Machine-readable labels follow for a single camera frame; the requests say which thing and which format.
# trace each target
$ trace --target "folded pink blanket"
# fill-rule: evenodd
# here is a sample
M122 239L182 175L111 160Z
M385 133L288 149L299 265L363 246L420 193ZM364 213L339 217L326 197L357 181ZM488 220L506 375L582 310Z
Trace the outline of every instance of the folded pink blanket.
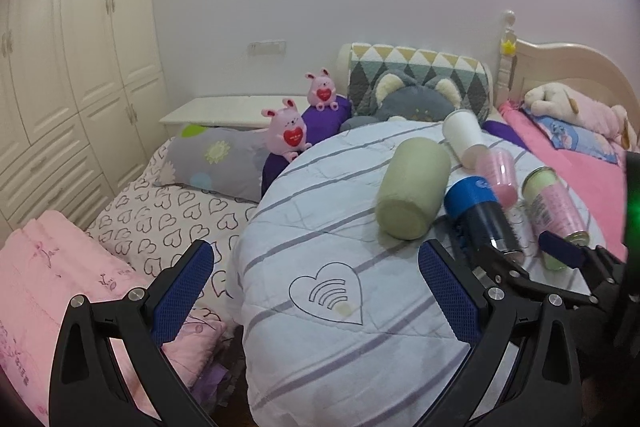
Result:
M69 299L80 293L92 302L120 299L148 284L58 212L45 212L7 239L0 251L0 365L45 425L51 363ZM162 346L187 387L225 330L207 314L191 311L176 340ZM112 343L136 404L154 415L122 341Z
M556 150L542 131L509 102L499 110L529 150L554 168L584 201L602 230L607 249L619 259L626 259L626 247L622 244L626 205L623 169L586 154Z

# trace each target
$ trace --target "gray cat plush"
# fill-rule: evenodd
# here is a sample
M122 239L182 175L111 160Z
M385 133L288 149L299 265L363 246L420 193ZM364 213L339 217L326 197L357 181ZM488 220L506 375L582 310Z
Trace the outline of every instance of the gray cat plush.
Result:
M460 108L462 97L450 78L431 79L429 83L421 86L403 71L388 71L374 85L372 116L354 116L342 124L340 131L389 119L437 122Z

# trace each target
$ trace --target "purple cushion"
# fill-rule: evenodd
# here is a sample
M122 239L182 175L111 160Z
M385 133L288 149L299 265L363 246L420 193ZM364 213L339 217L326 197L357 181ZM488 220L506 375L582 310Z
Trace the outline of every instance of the purple cushion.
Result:
M343 96L338 96L338 110L325 108L318 111L314 106L309 107L303 114L302 120L306 123L306 141L312 145L335 136L340 131L340 126L351 118L351 102ZM262 168L262 195L284 169L289 162L283 156L270 154Z
M510 125L494 120L487 120L482 124L482 128L489 134L493 134L498 138L507 140L507 142L511 142L518 147L522 147L526 151L529 150L529 148L522 141L522 138L518 136L518 134L513 130L513 127L511 127Z

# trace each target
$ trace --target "blue gripper pad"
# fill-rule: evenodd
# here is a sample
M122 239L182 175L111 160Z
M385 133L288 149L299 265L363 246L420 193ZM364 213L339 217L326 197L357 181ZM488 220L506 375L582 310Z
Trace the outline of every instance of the blue gripper pad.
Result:
M213 249L206 241L191 245L174 267L173 283L153 311L151 338L158 347L175 340L196 299L213 272Z
M456 338L474 347L482 338L478 306L429 241L418 250L418 268Z
M586 261L582 248L572 245L548 230L544 230L540 234L538 246L540 250L545 251L560 263L566 264L569 268L581 268Z

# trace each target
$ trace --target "red heart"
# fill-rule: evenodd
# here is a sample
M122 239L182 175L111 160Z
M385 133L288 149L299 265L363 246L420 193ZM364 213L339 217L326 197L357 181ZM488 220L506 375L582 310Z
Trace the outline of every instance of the red heart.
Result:
M296 127L293 130L287 129L282 136L284 137L284 141L287 142L287 145L296 147L302 141L302 127Z
M331 89L329 89L328 87L326 89L318 89L316 90L316 95L318 95L318 98L320 100L326 102L327 100L329 100L329 98L331 98Z

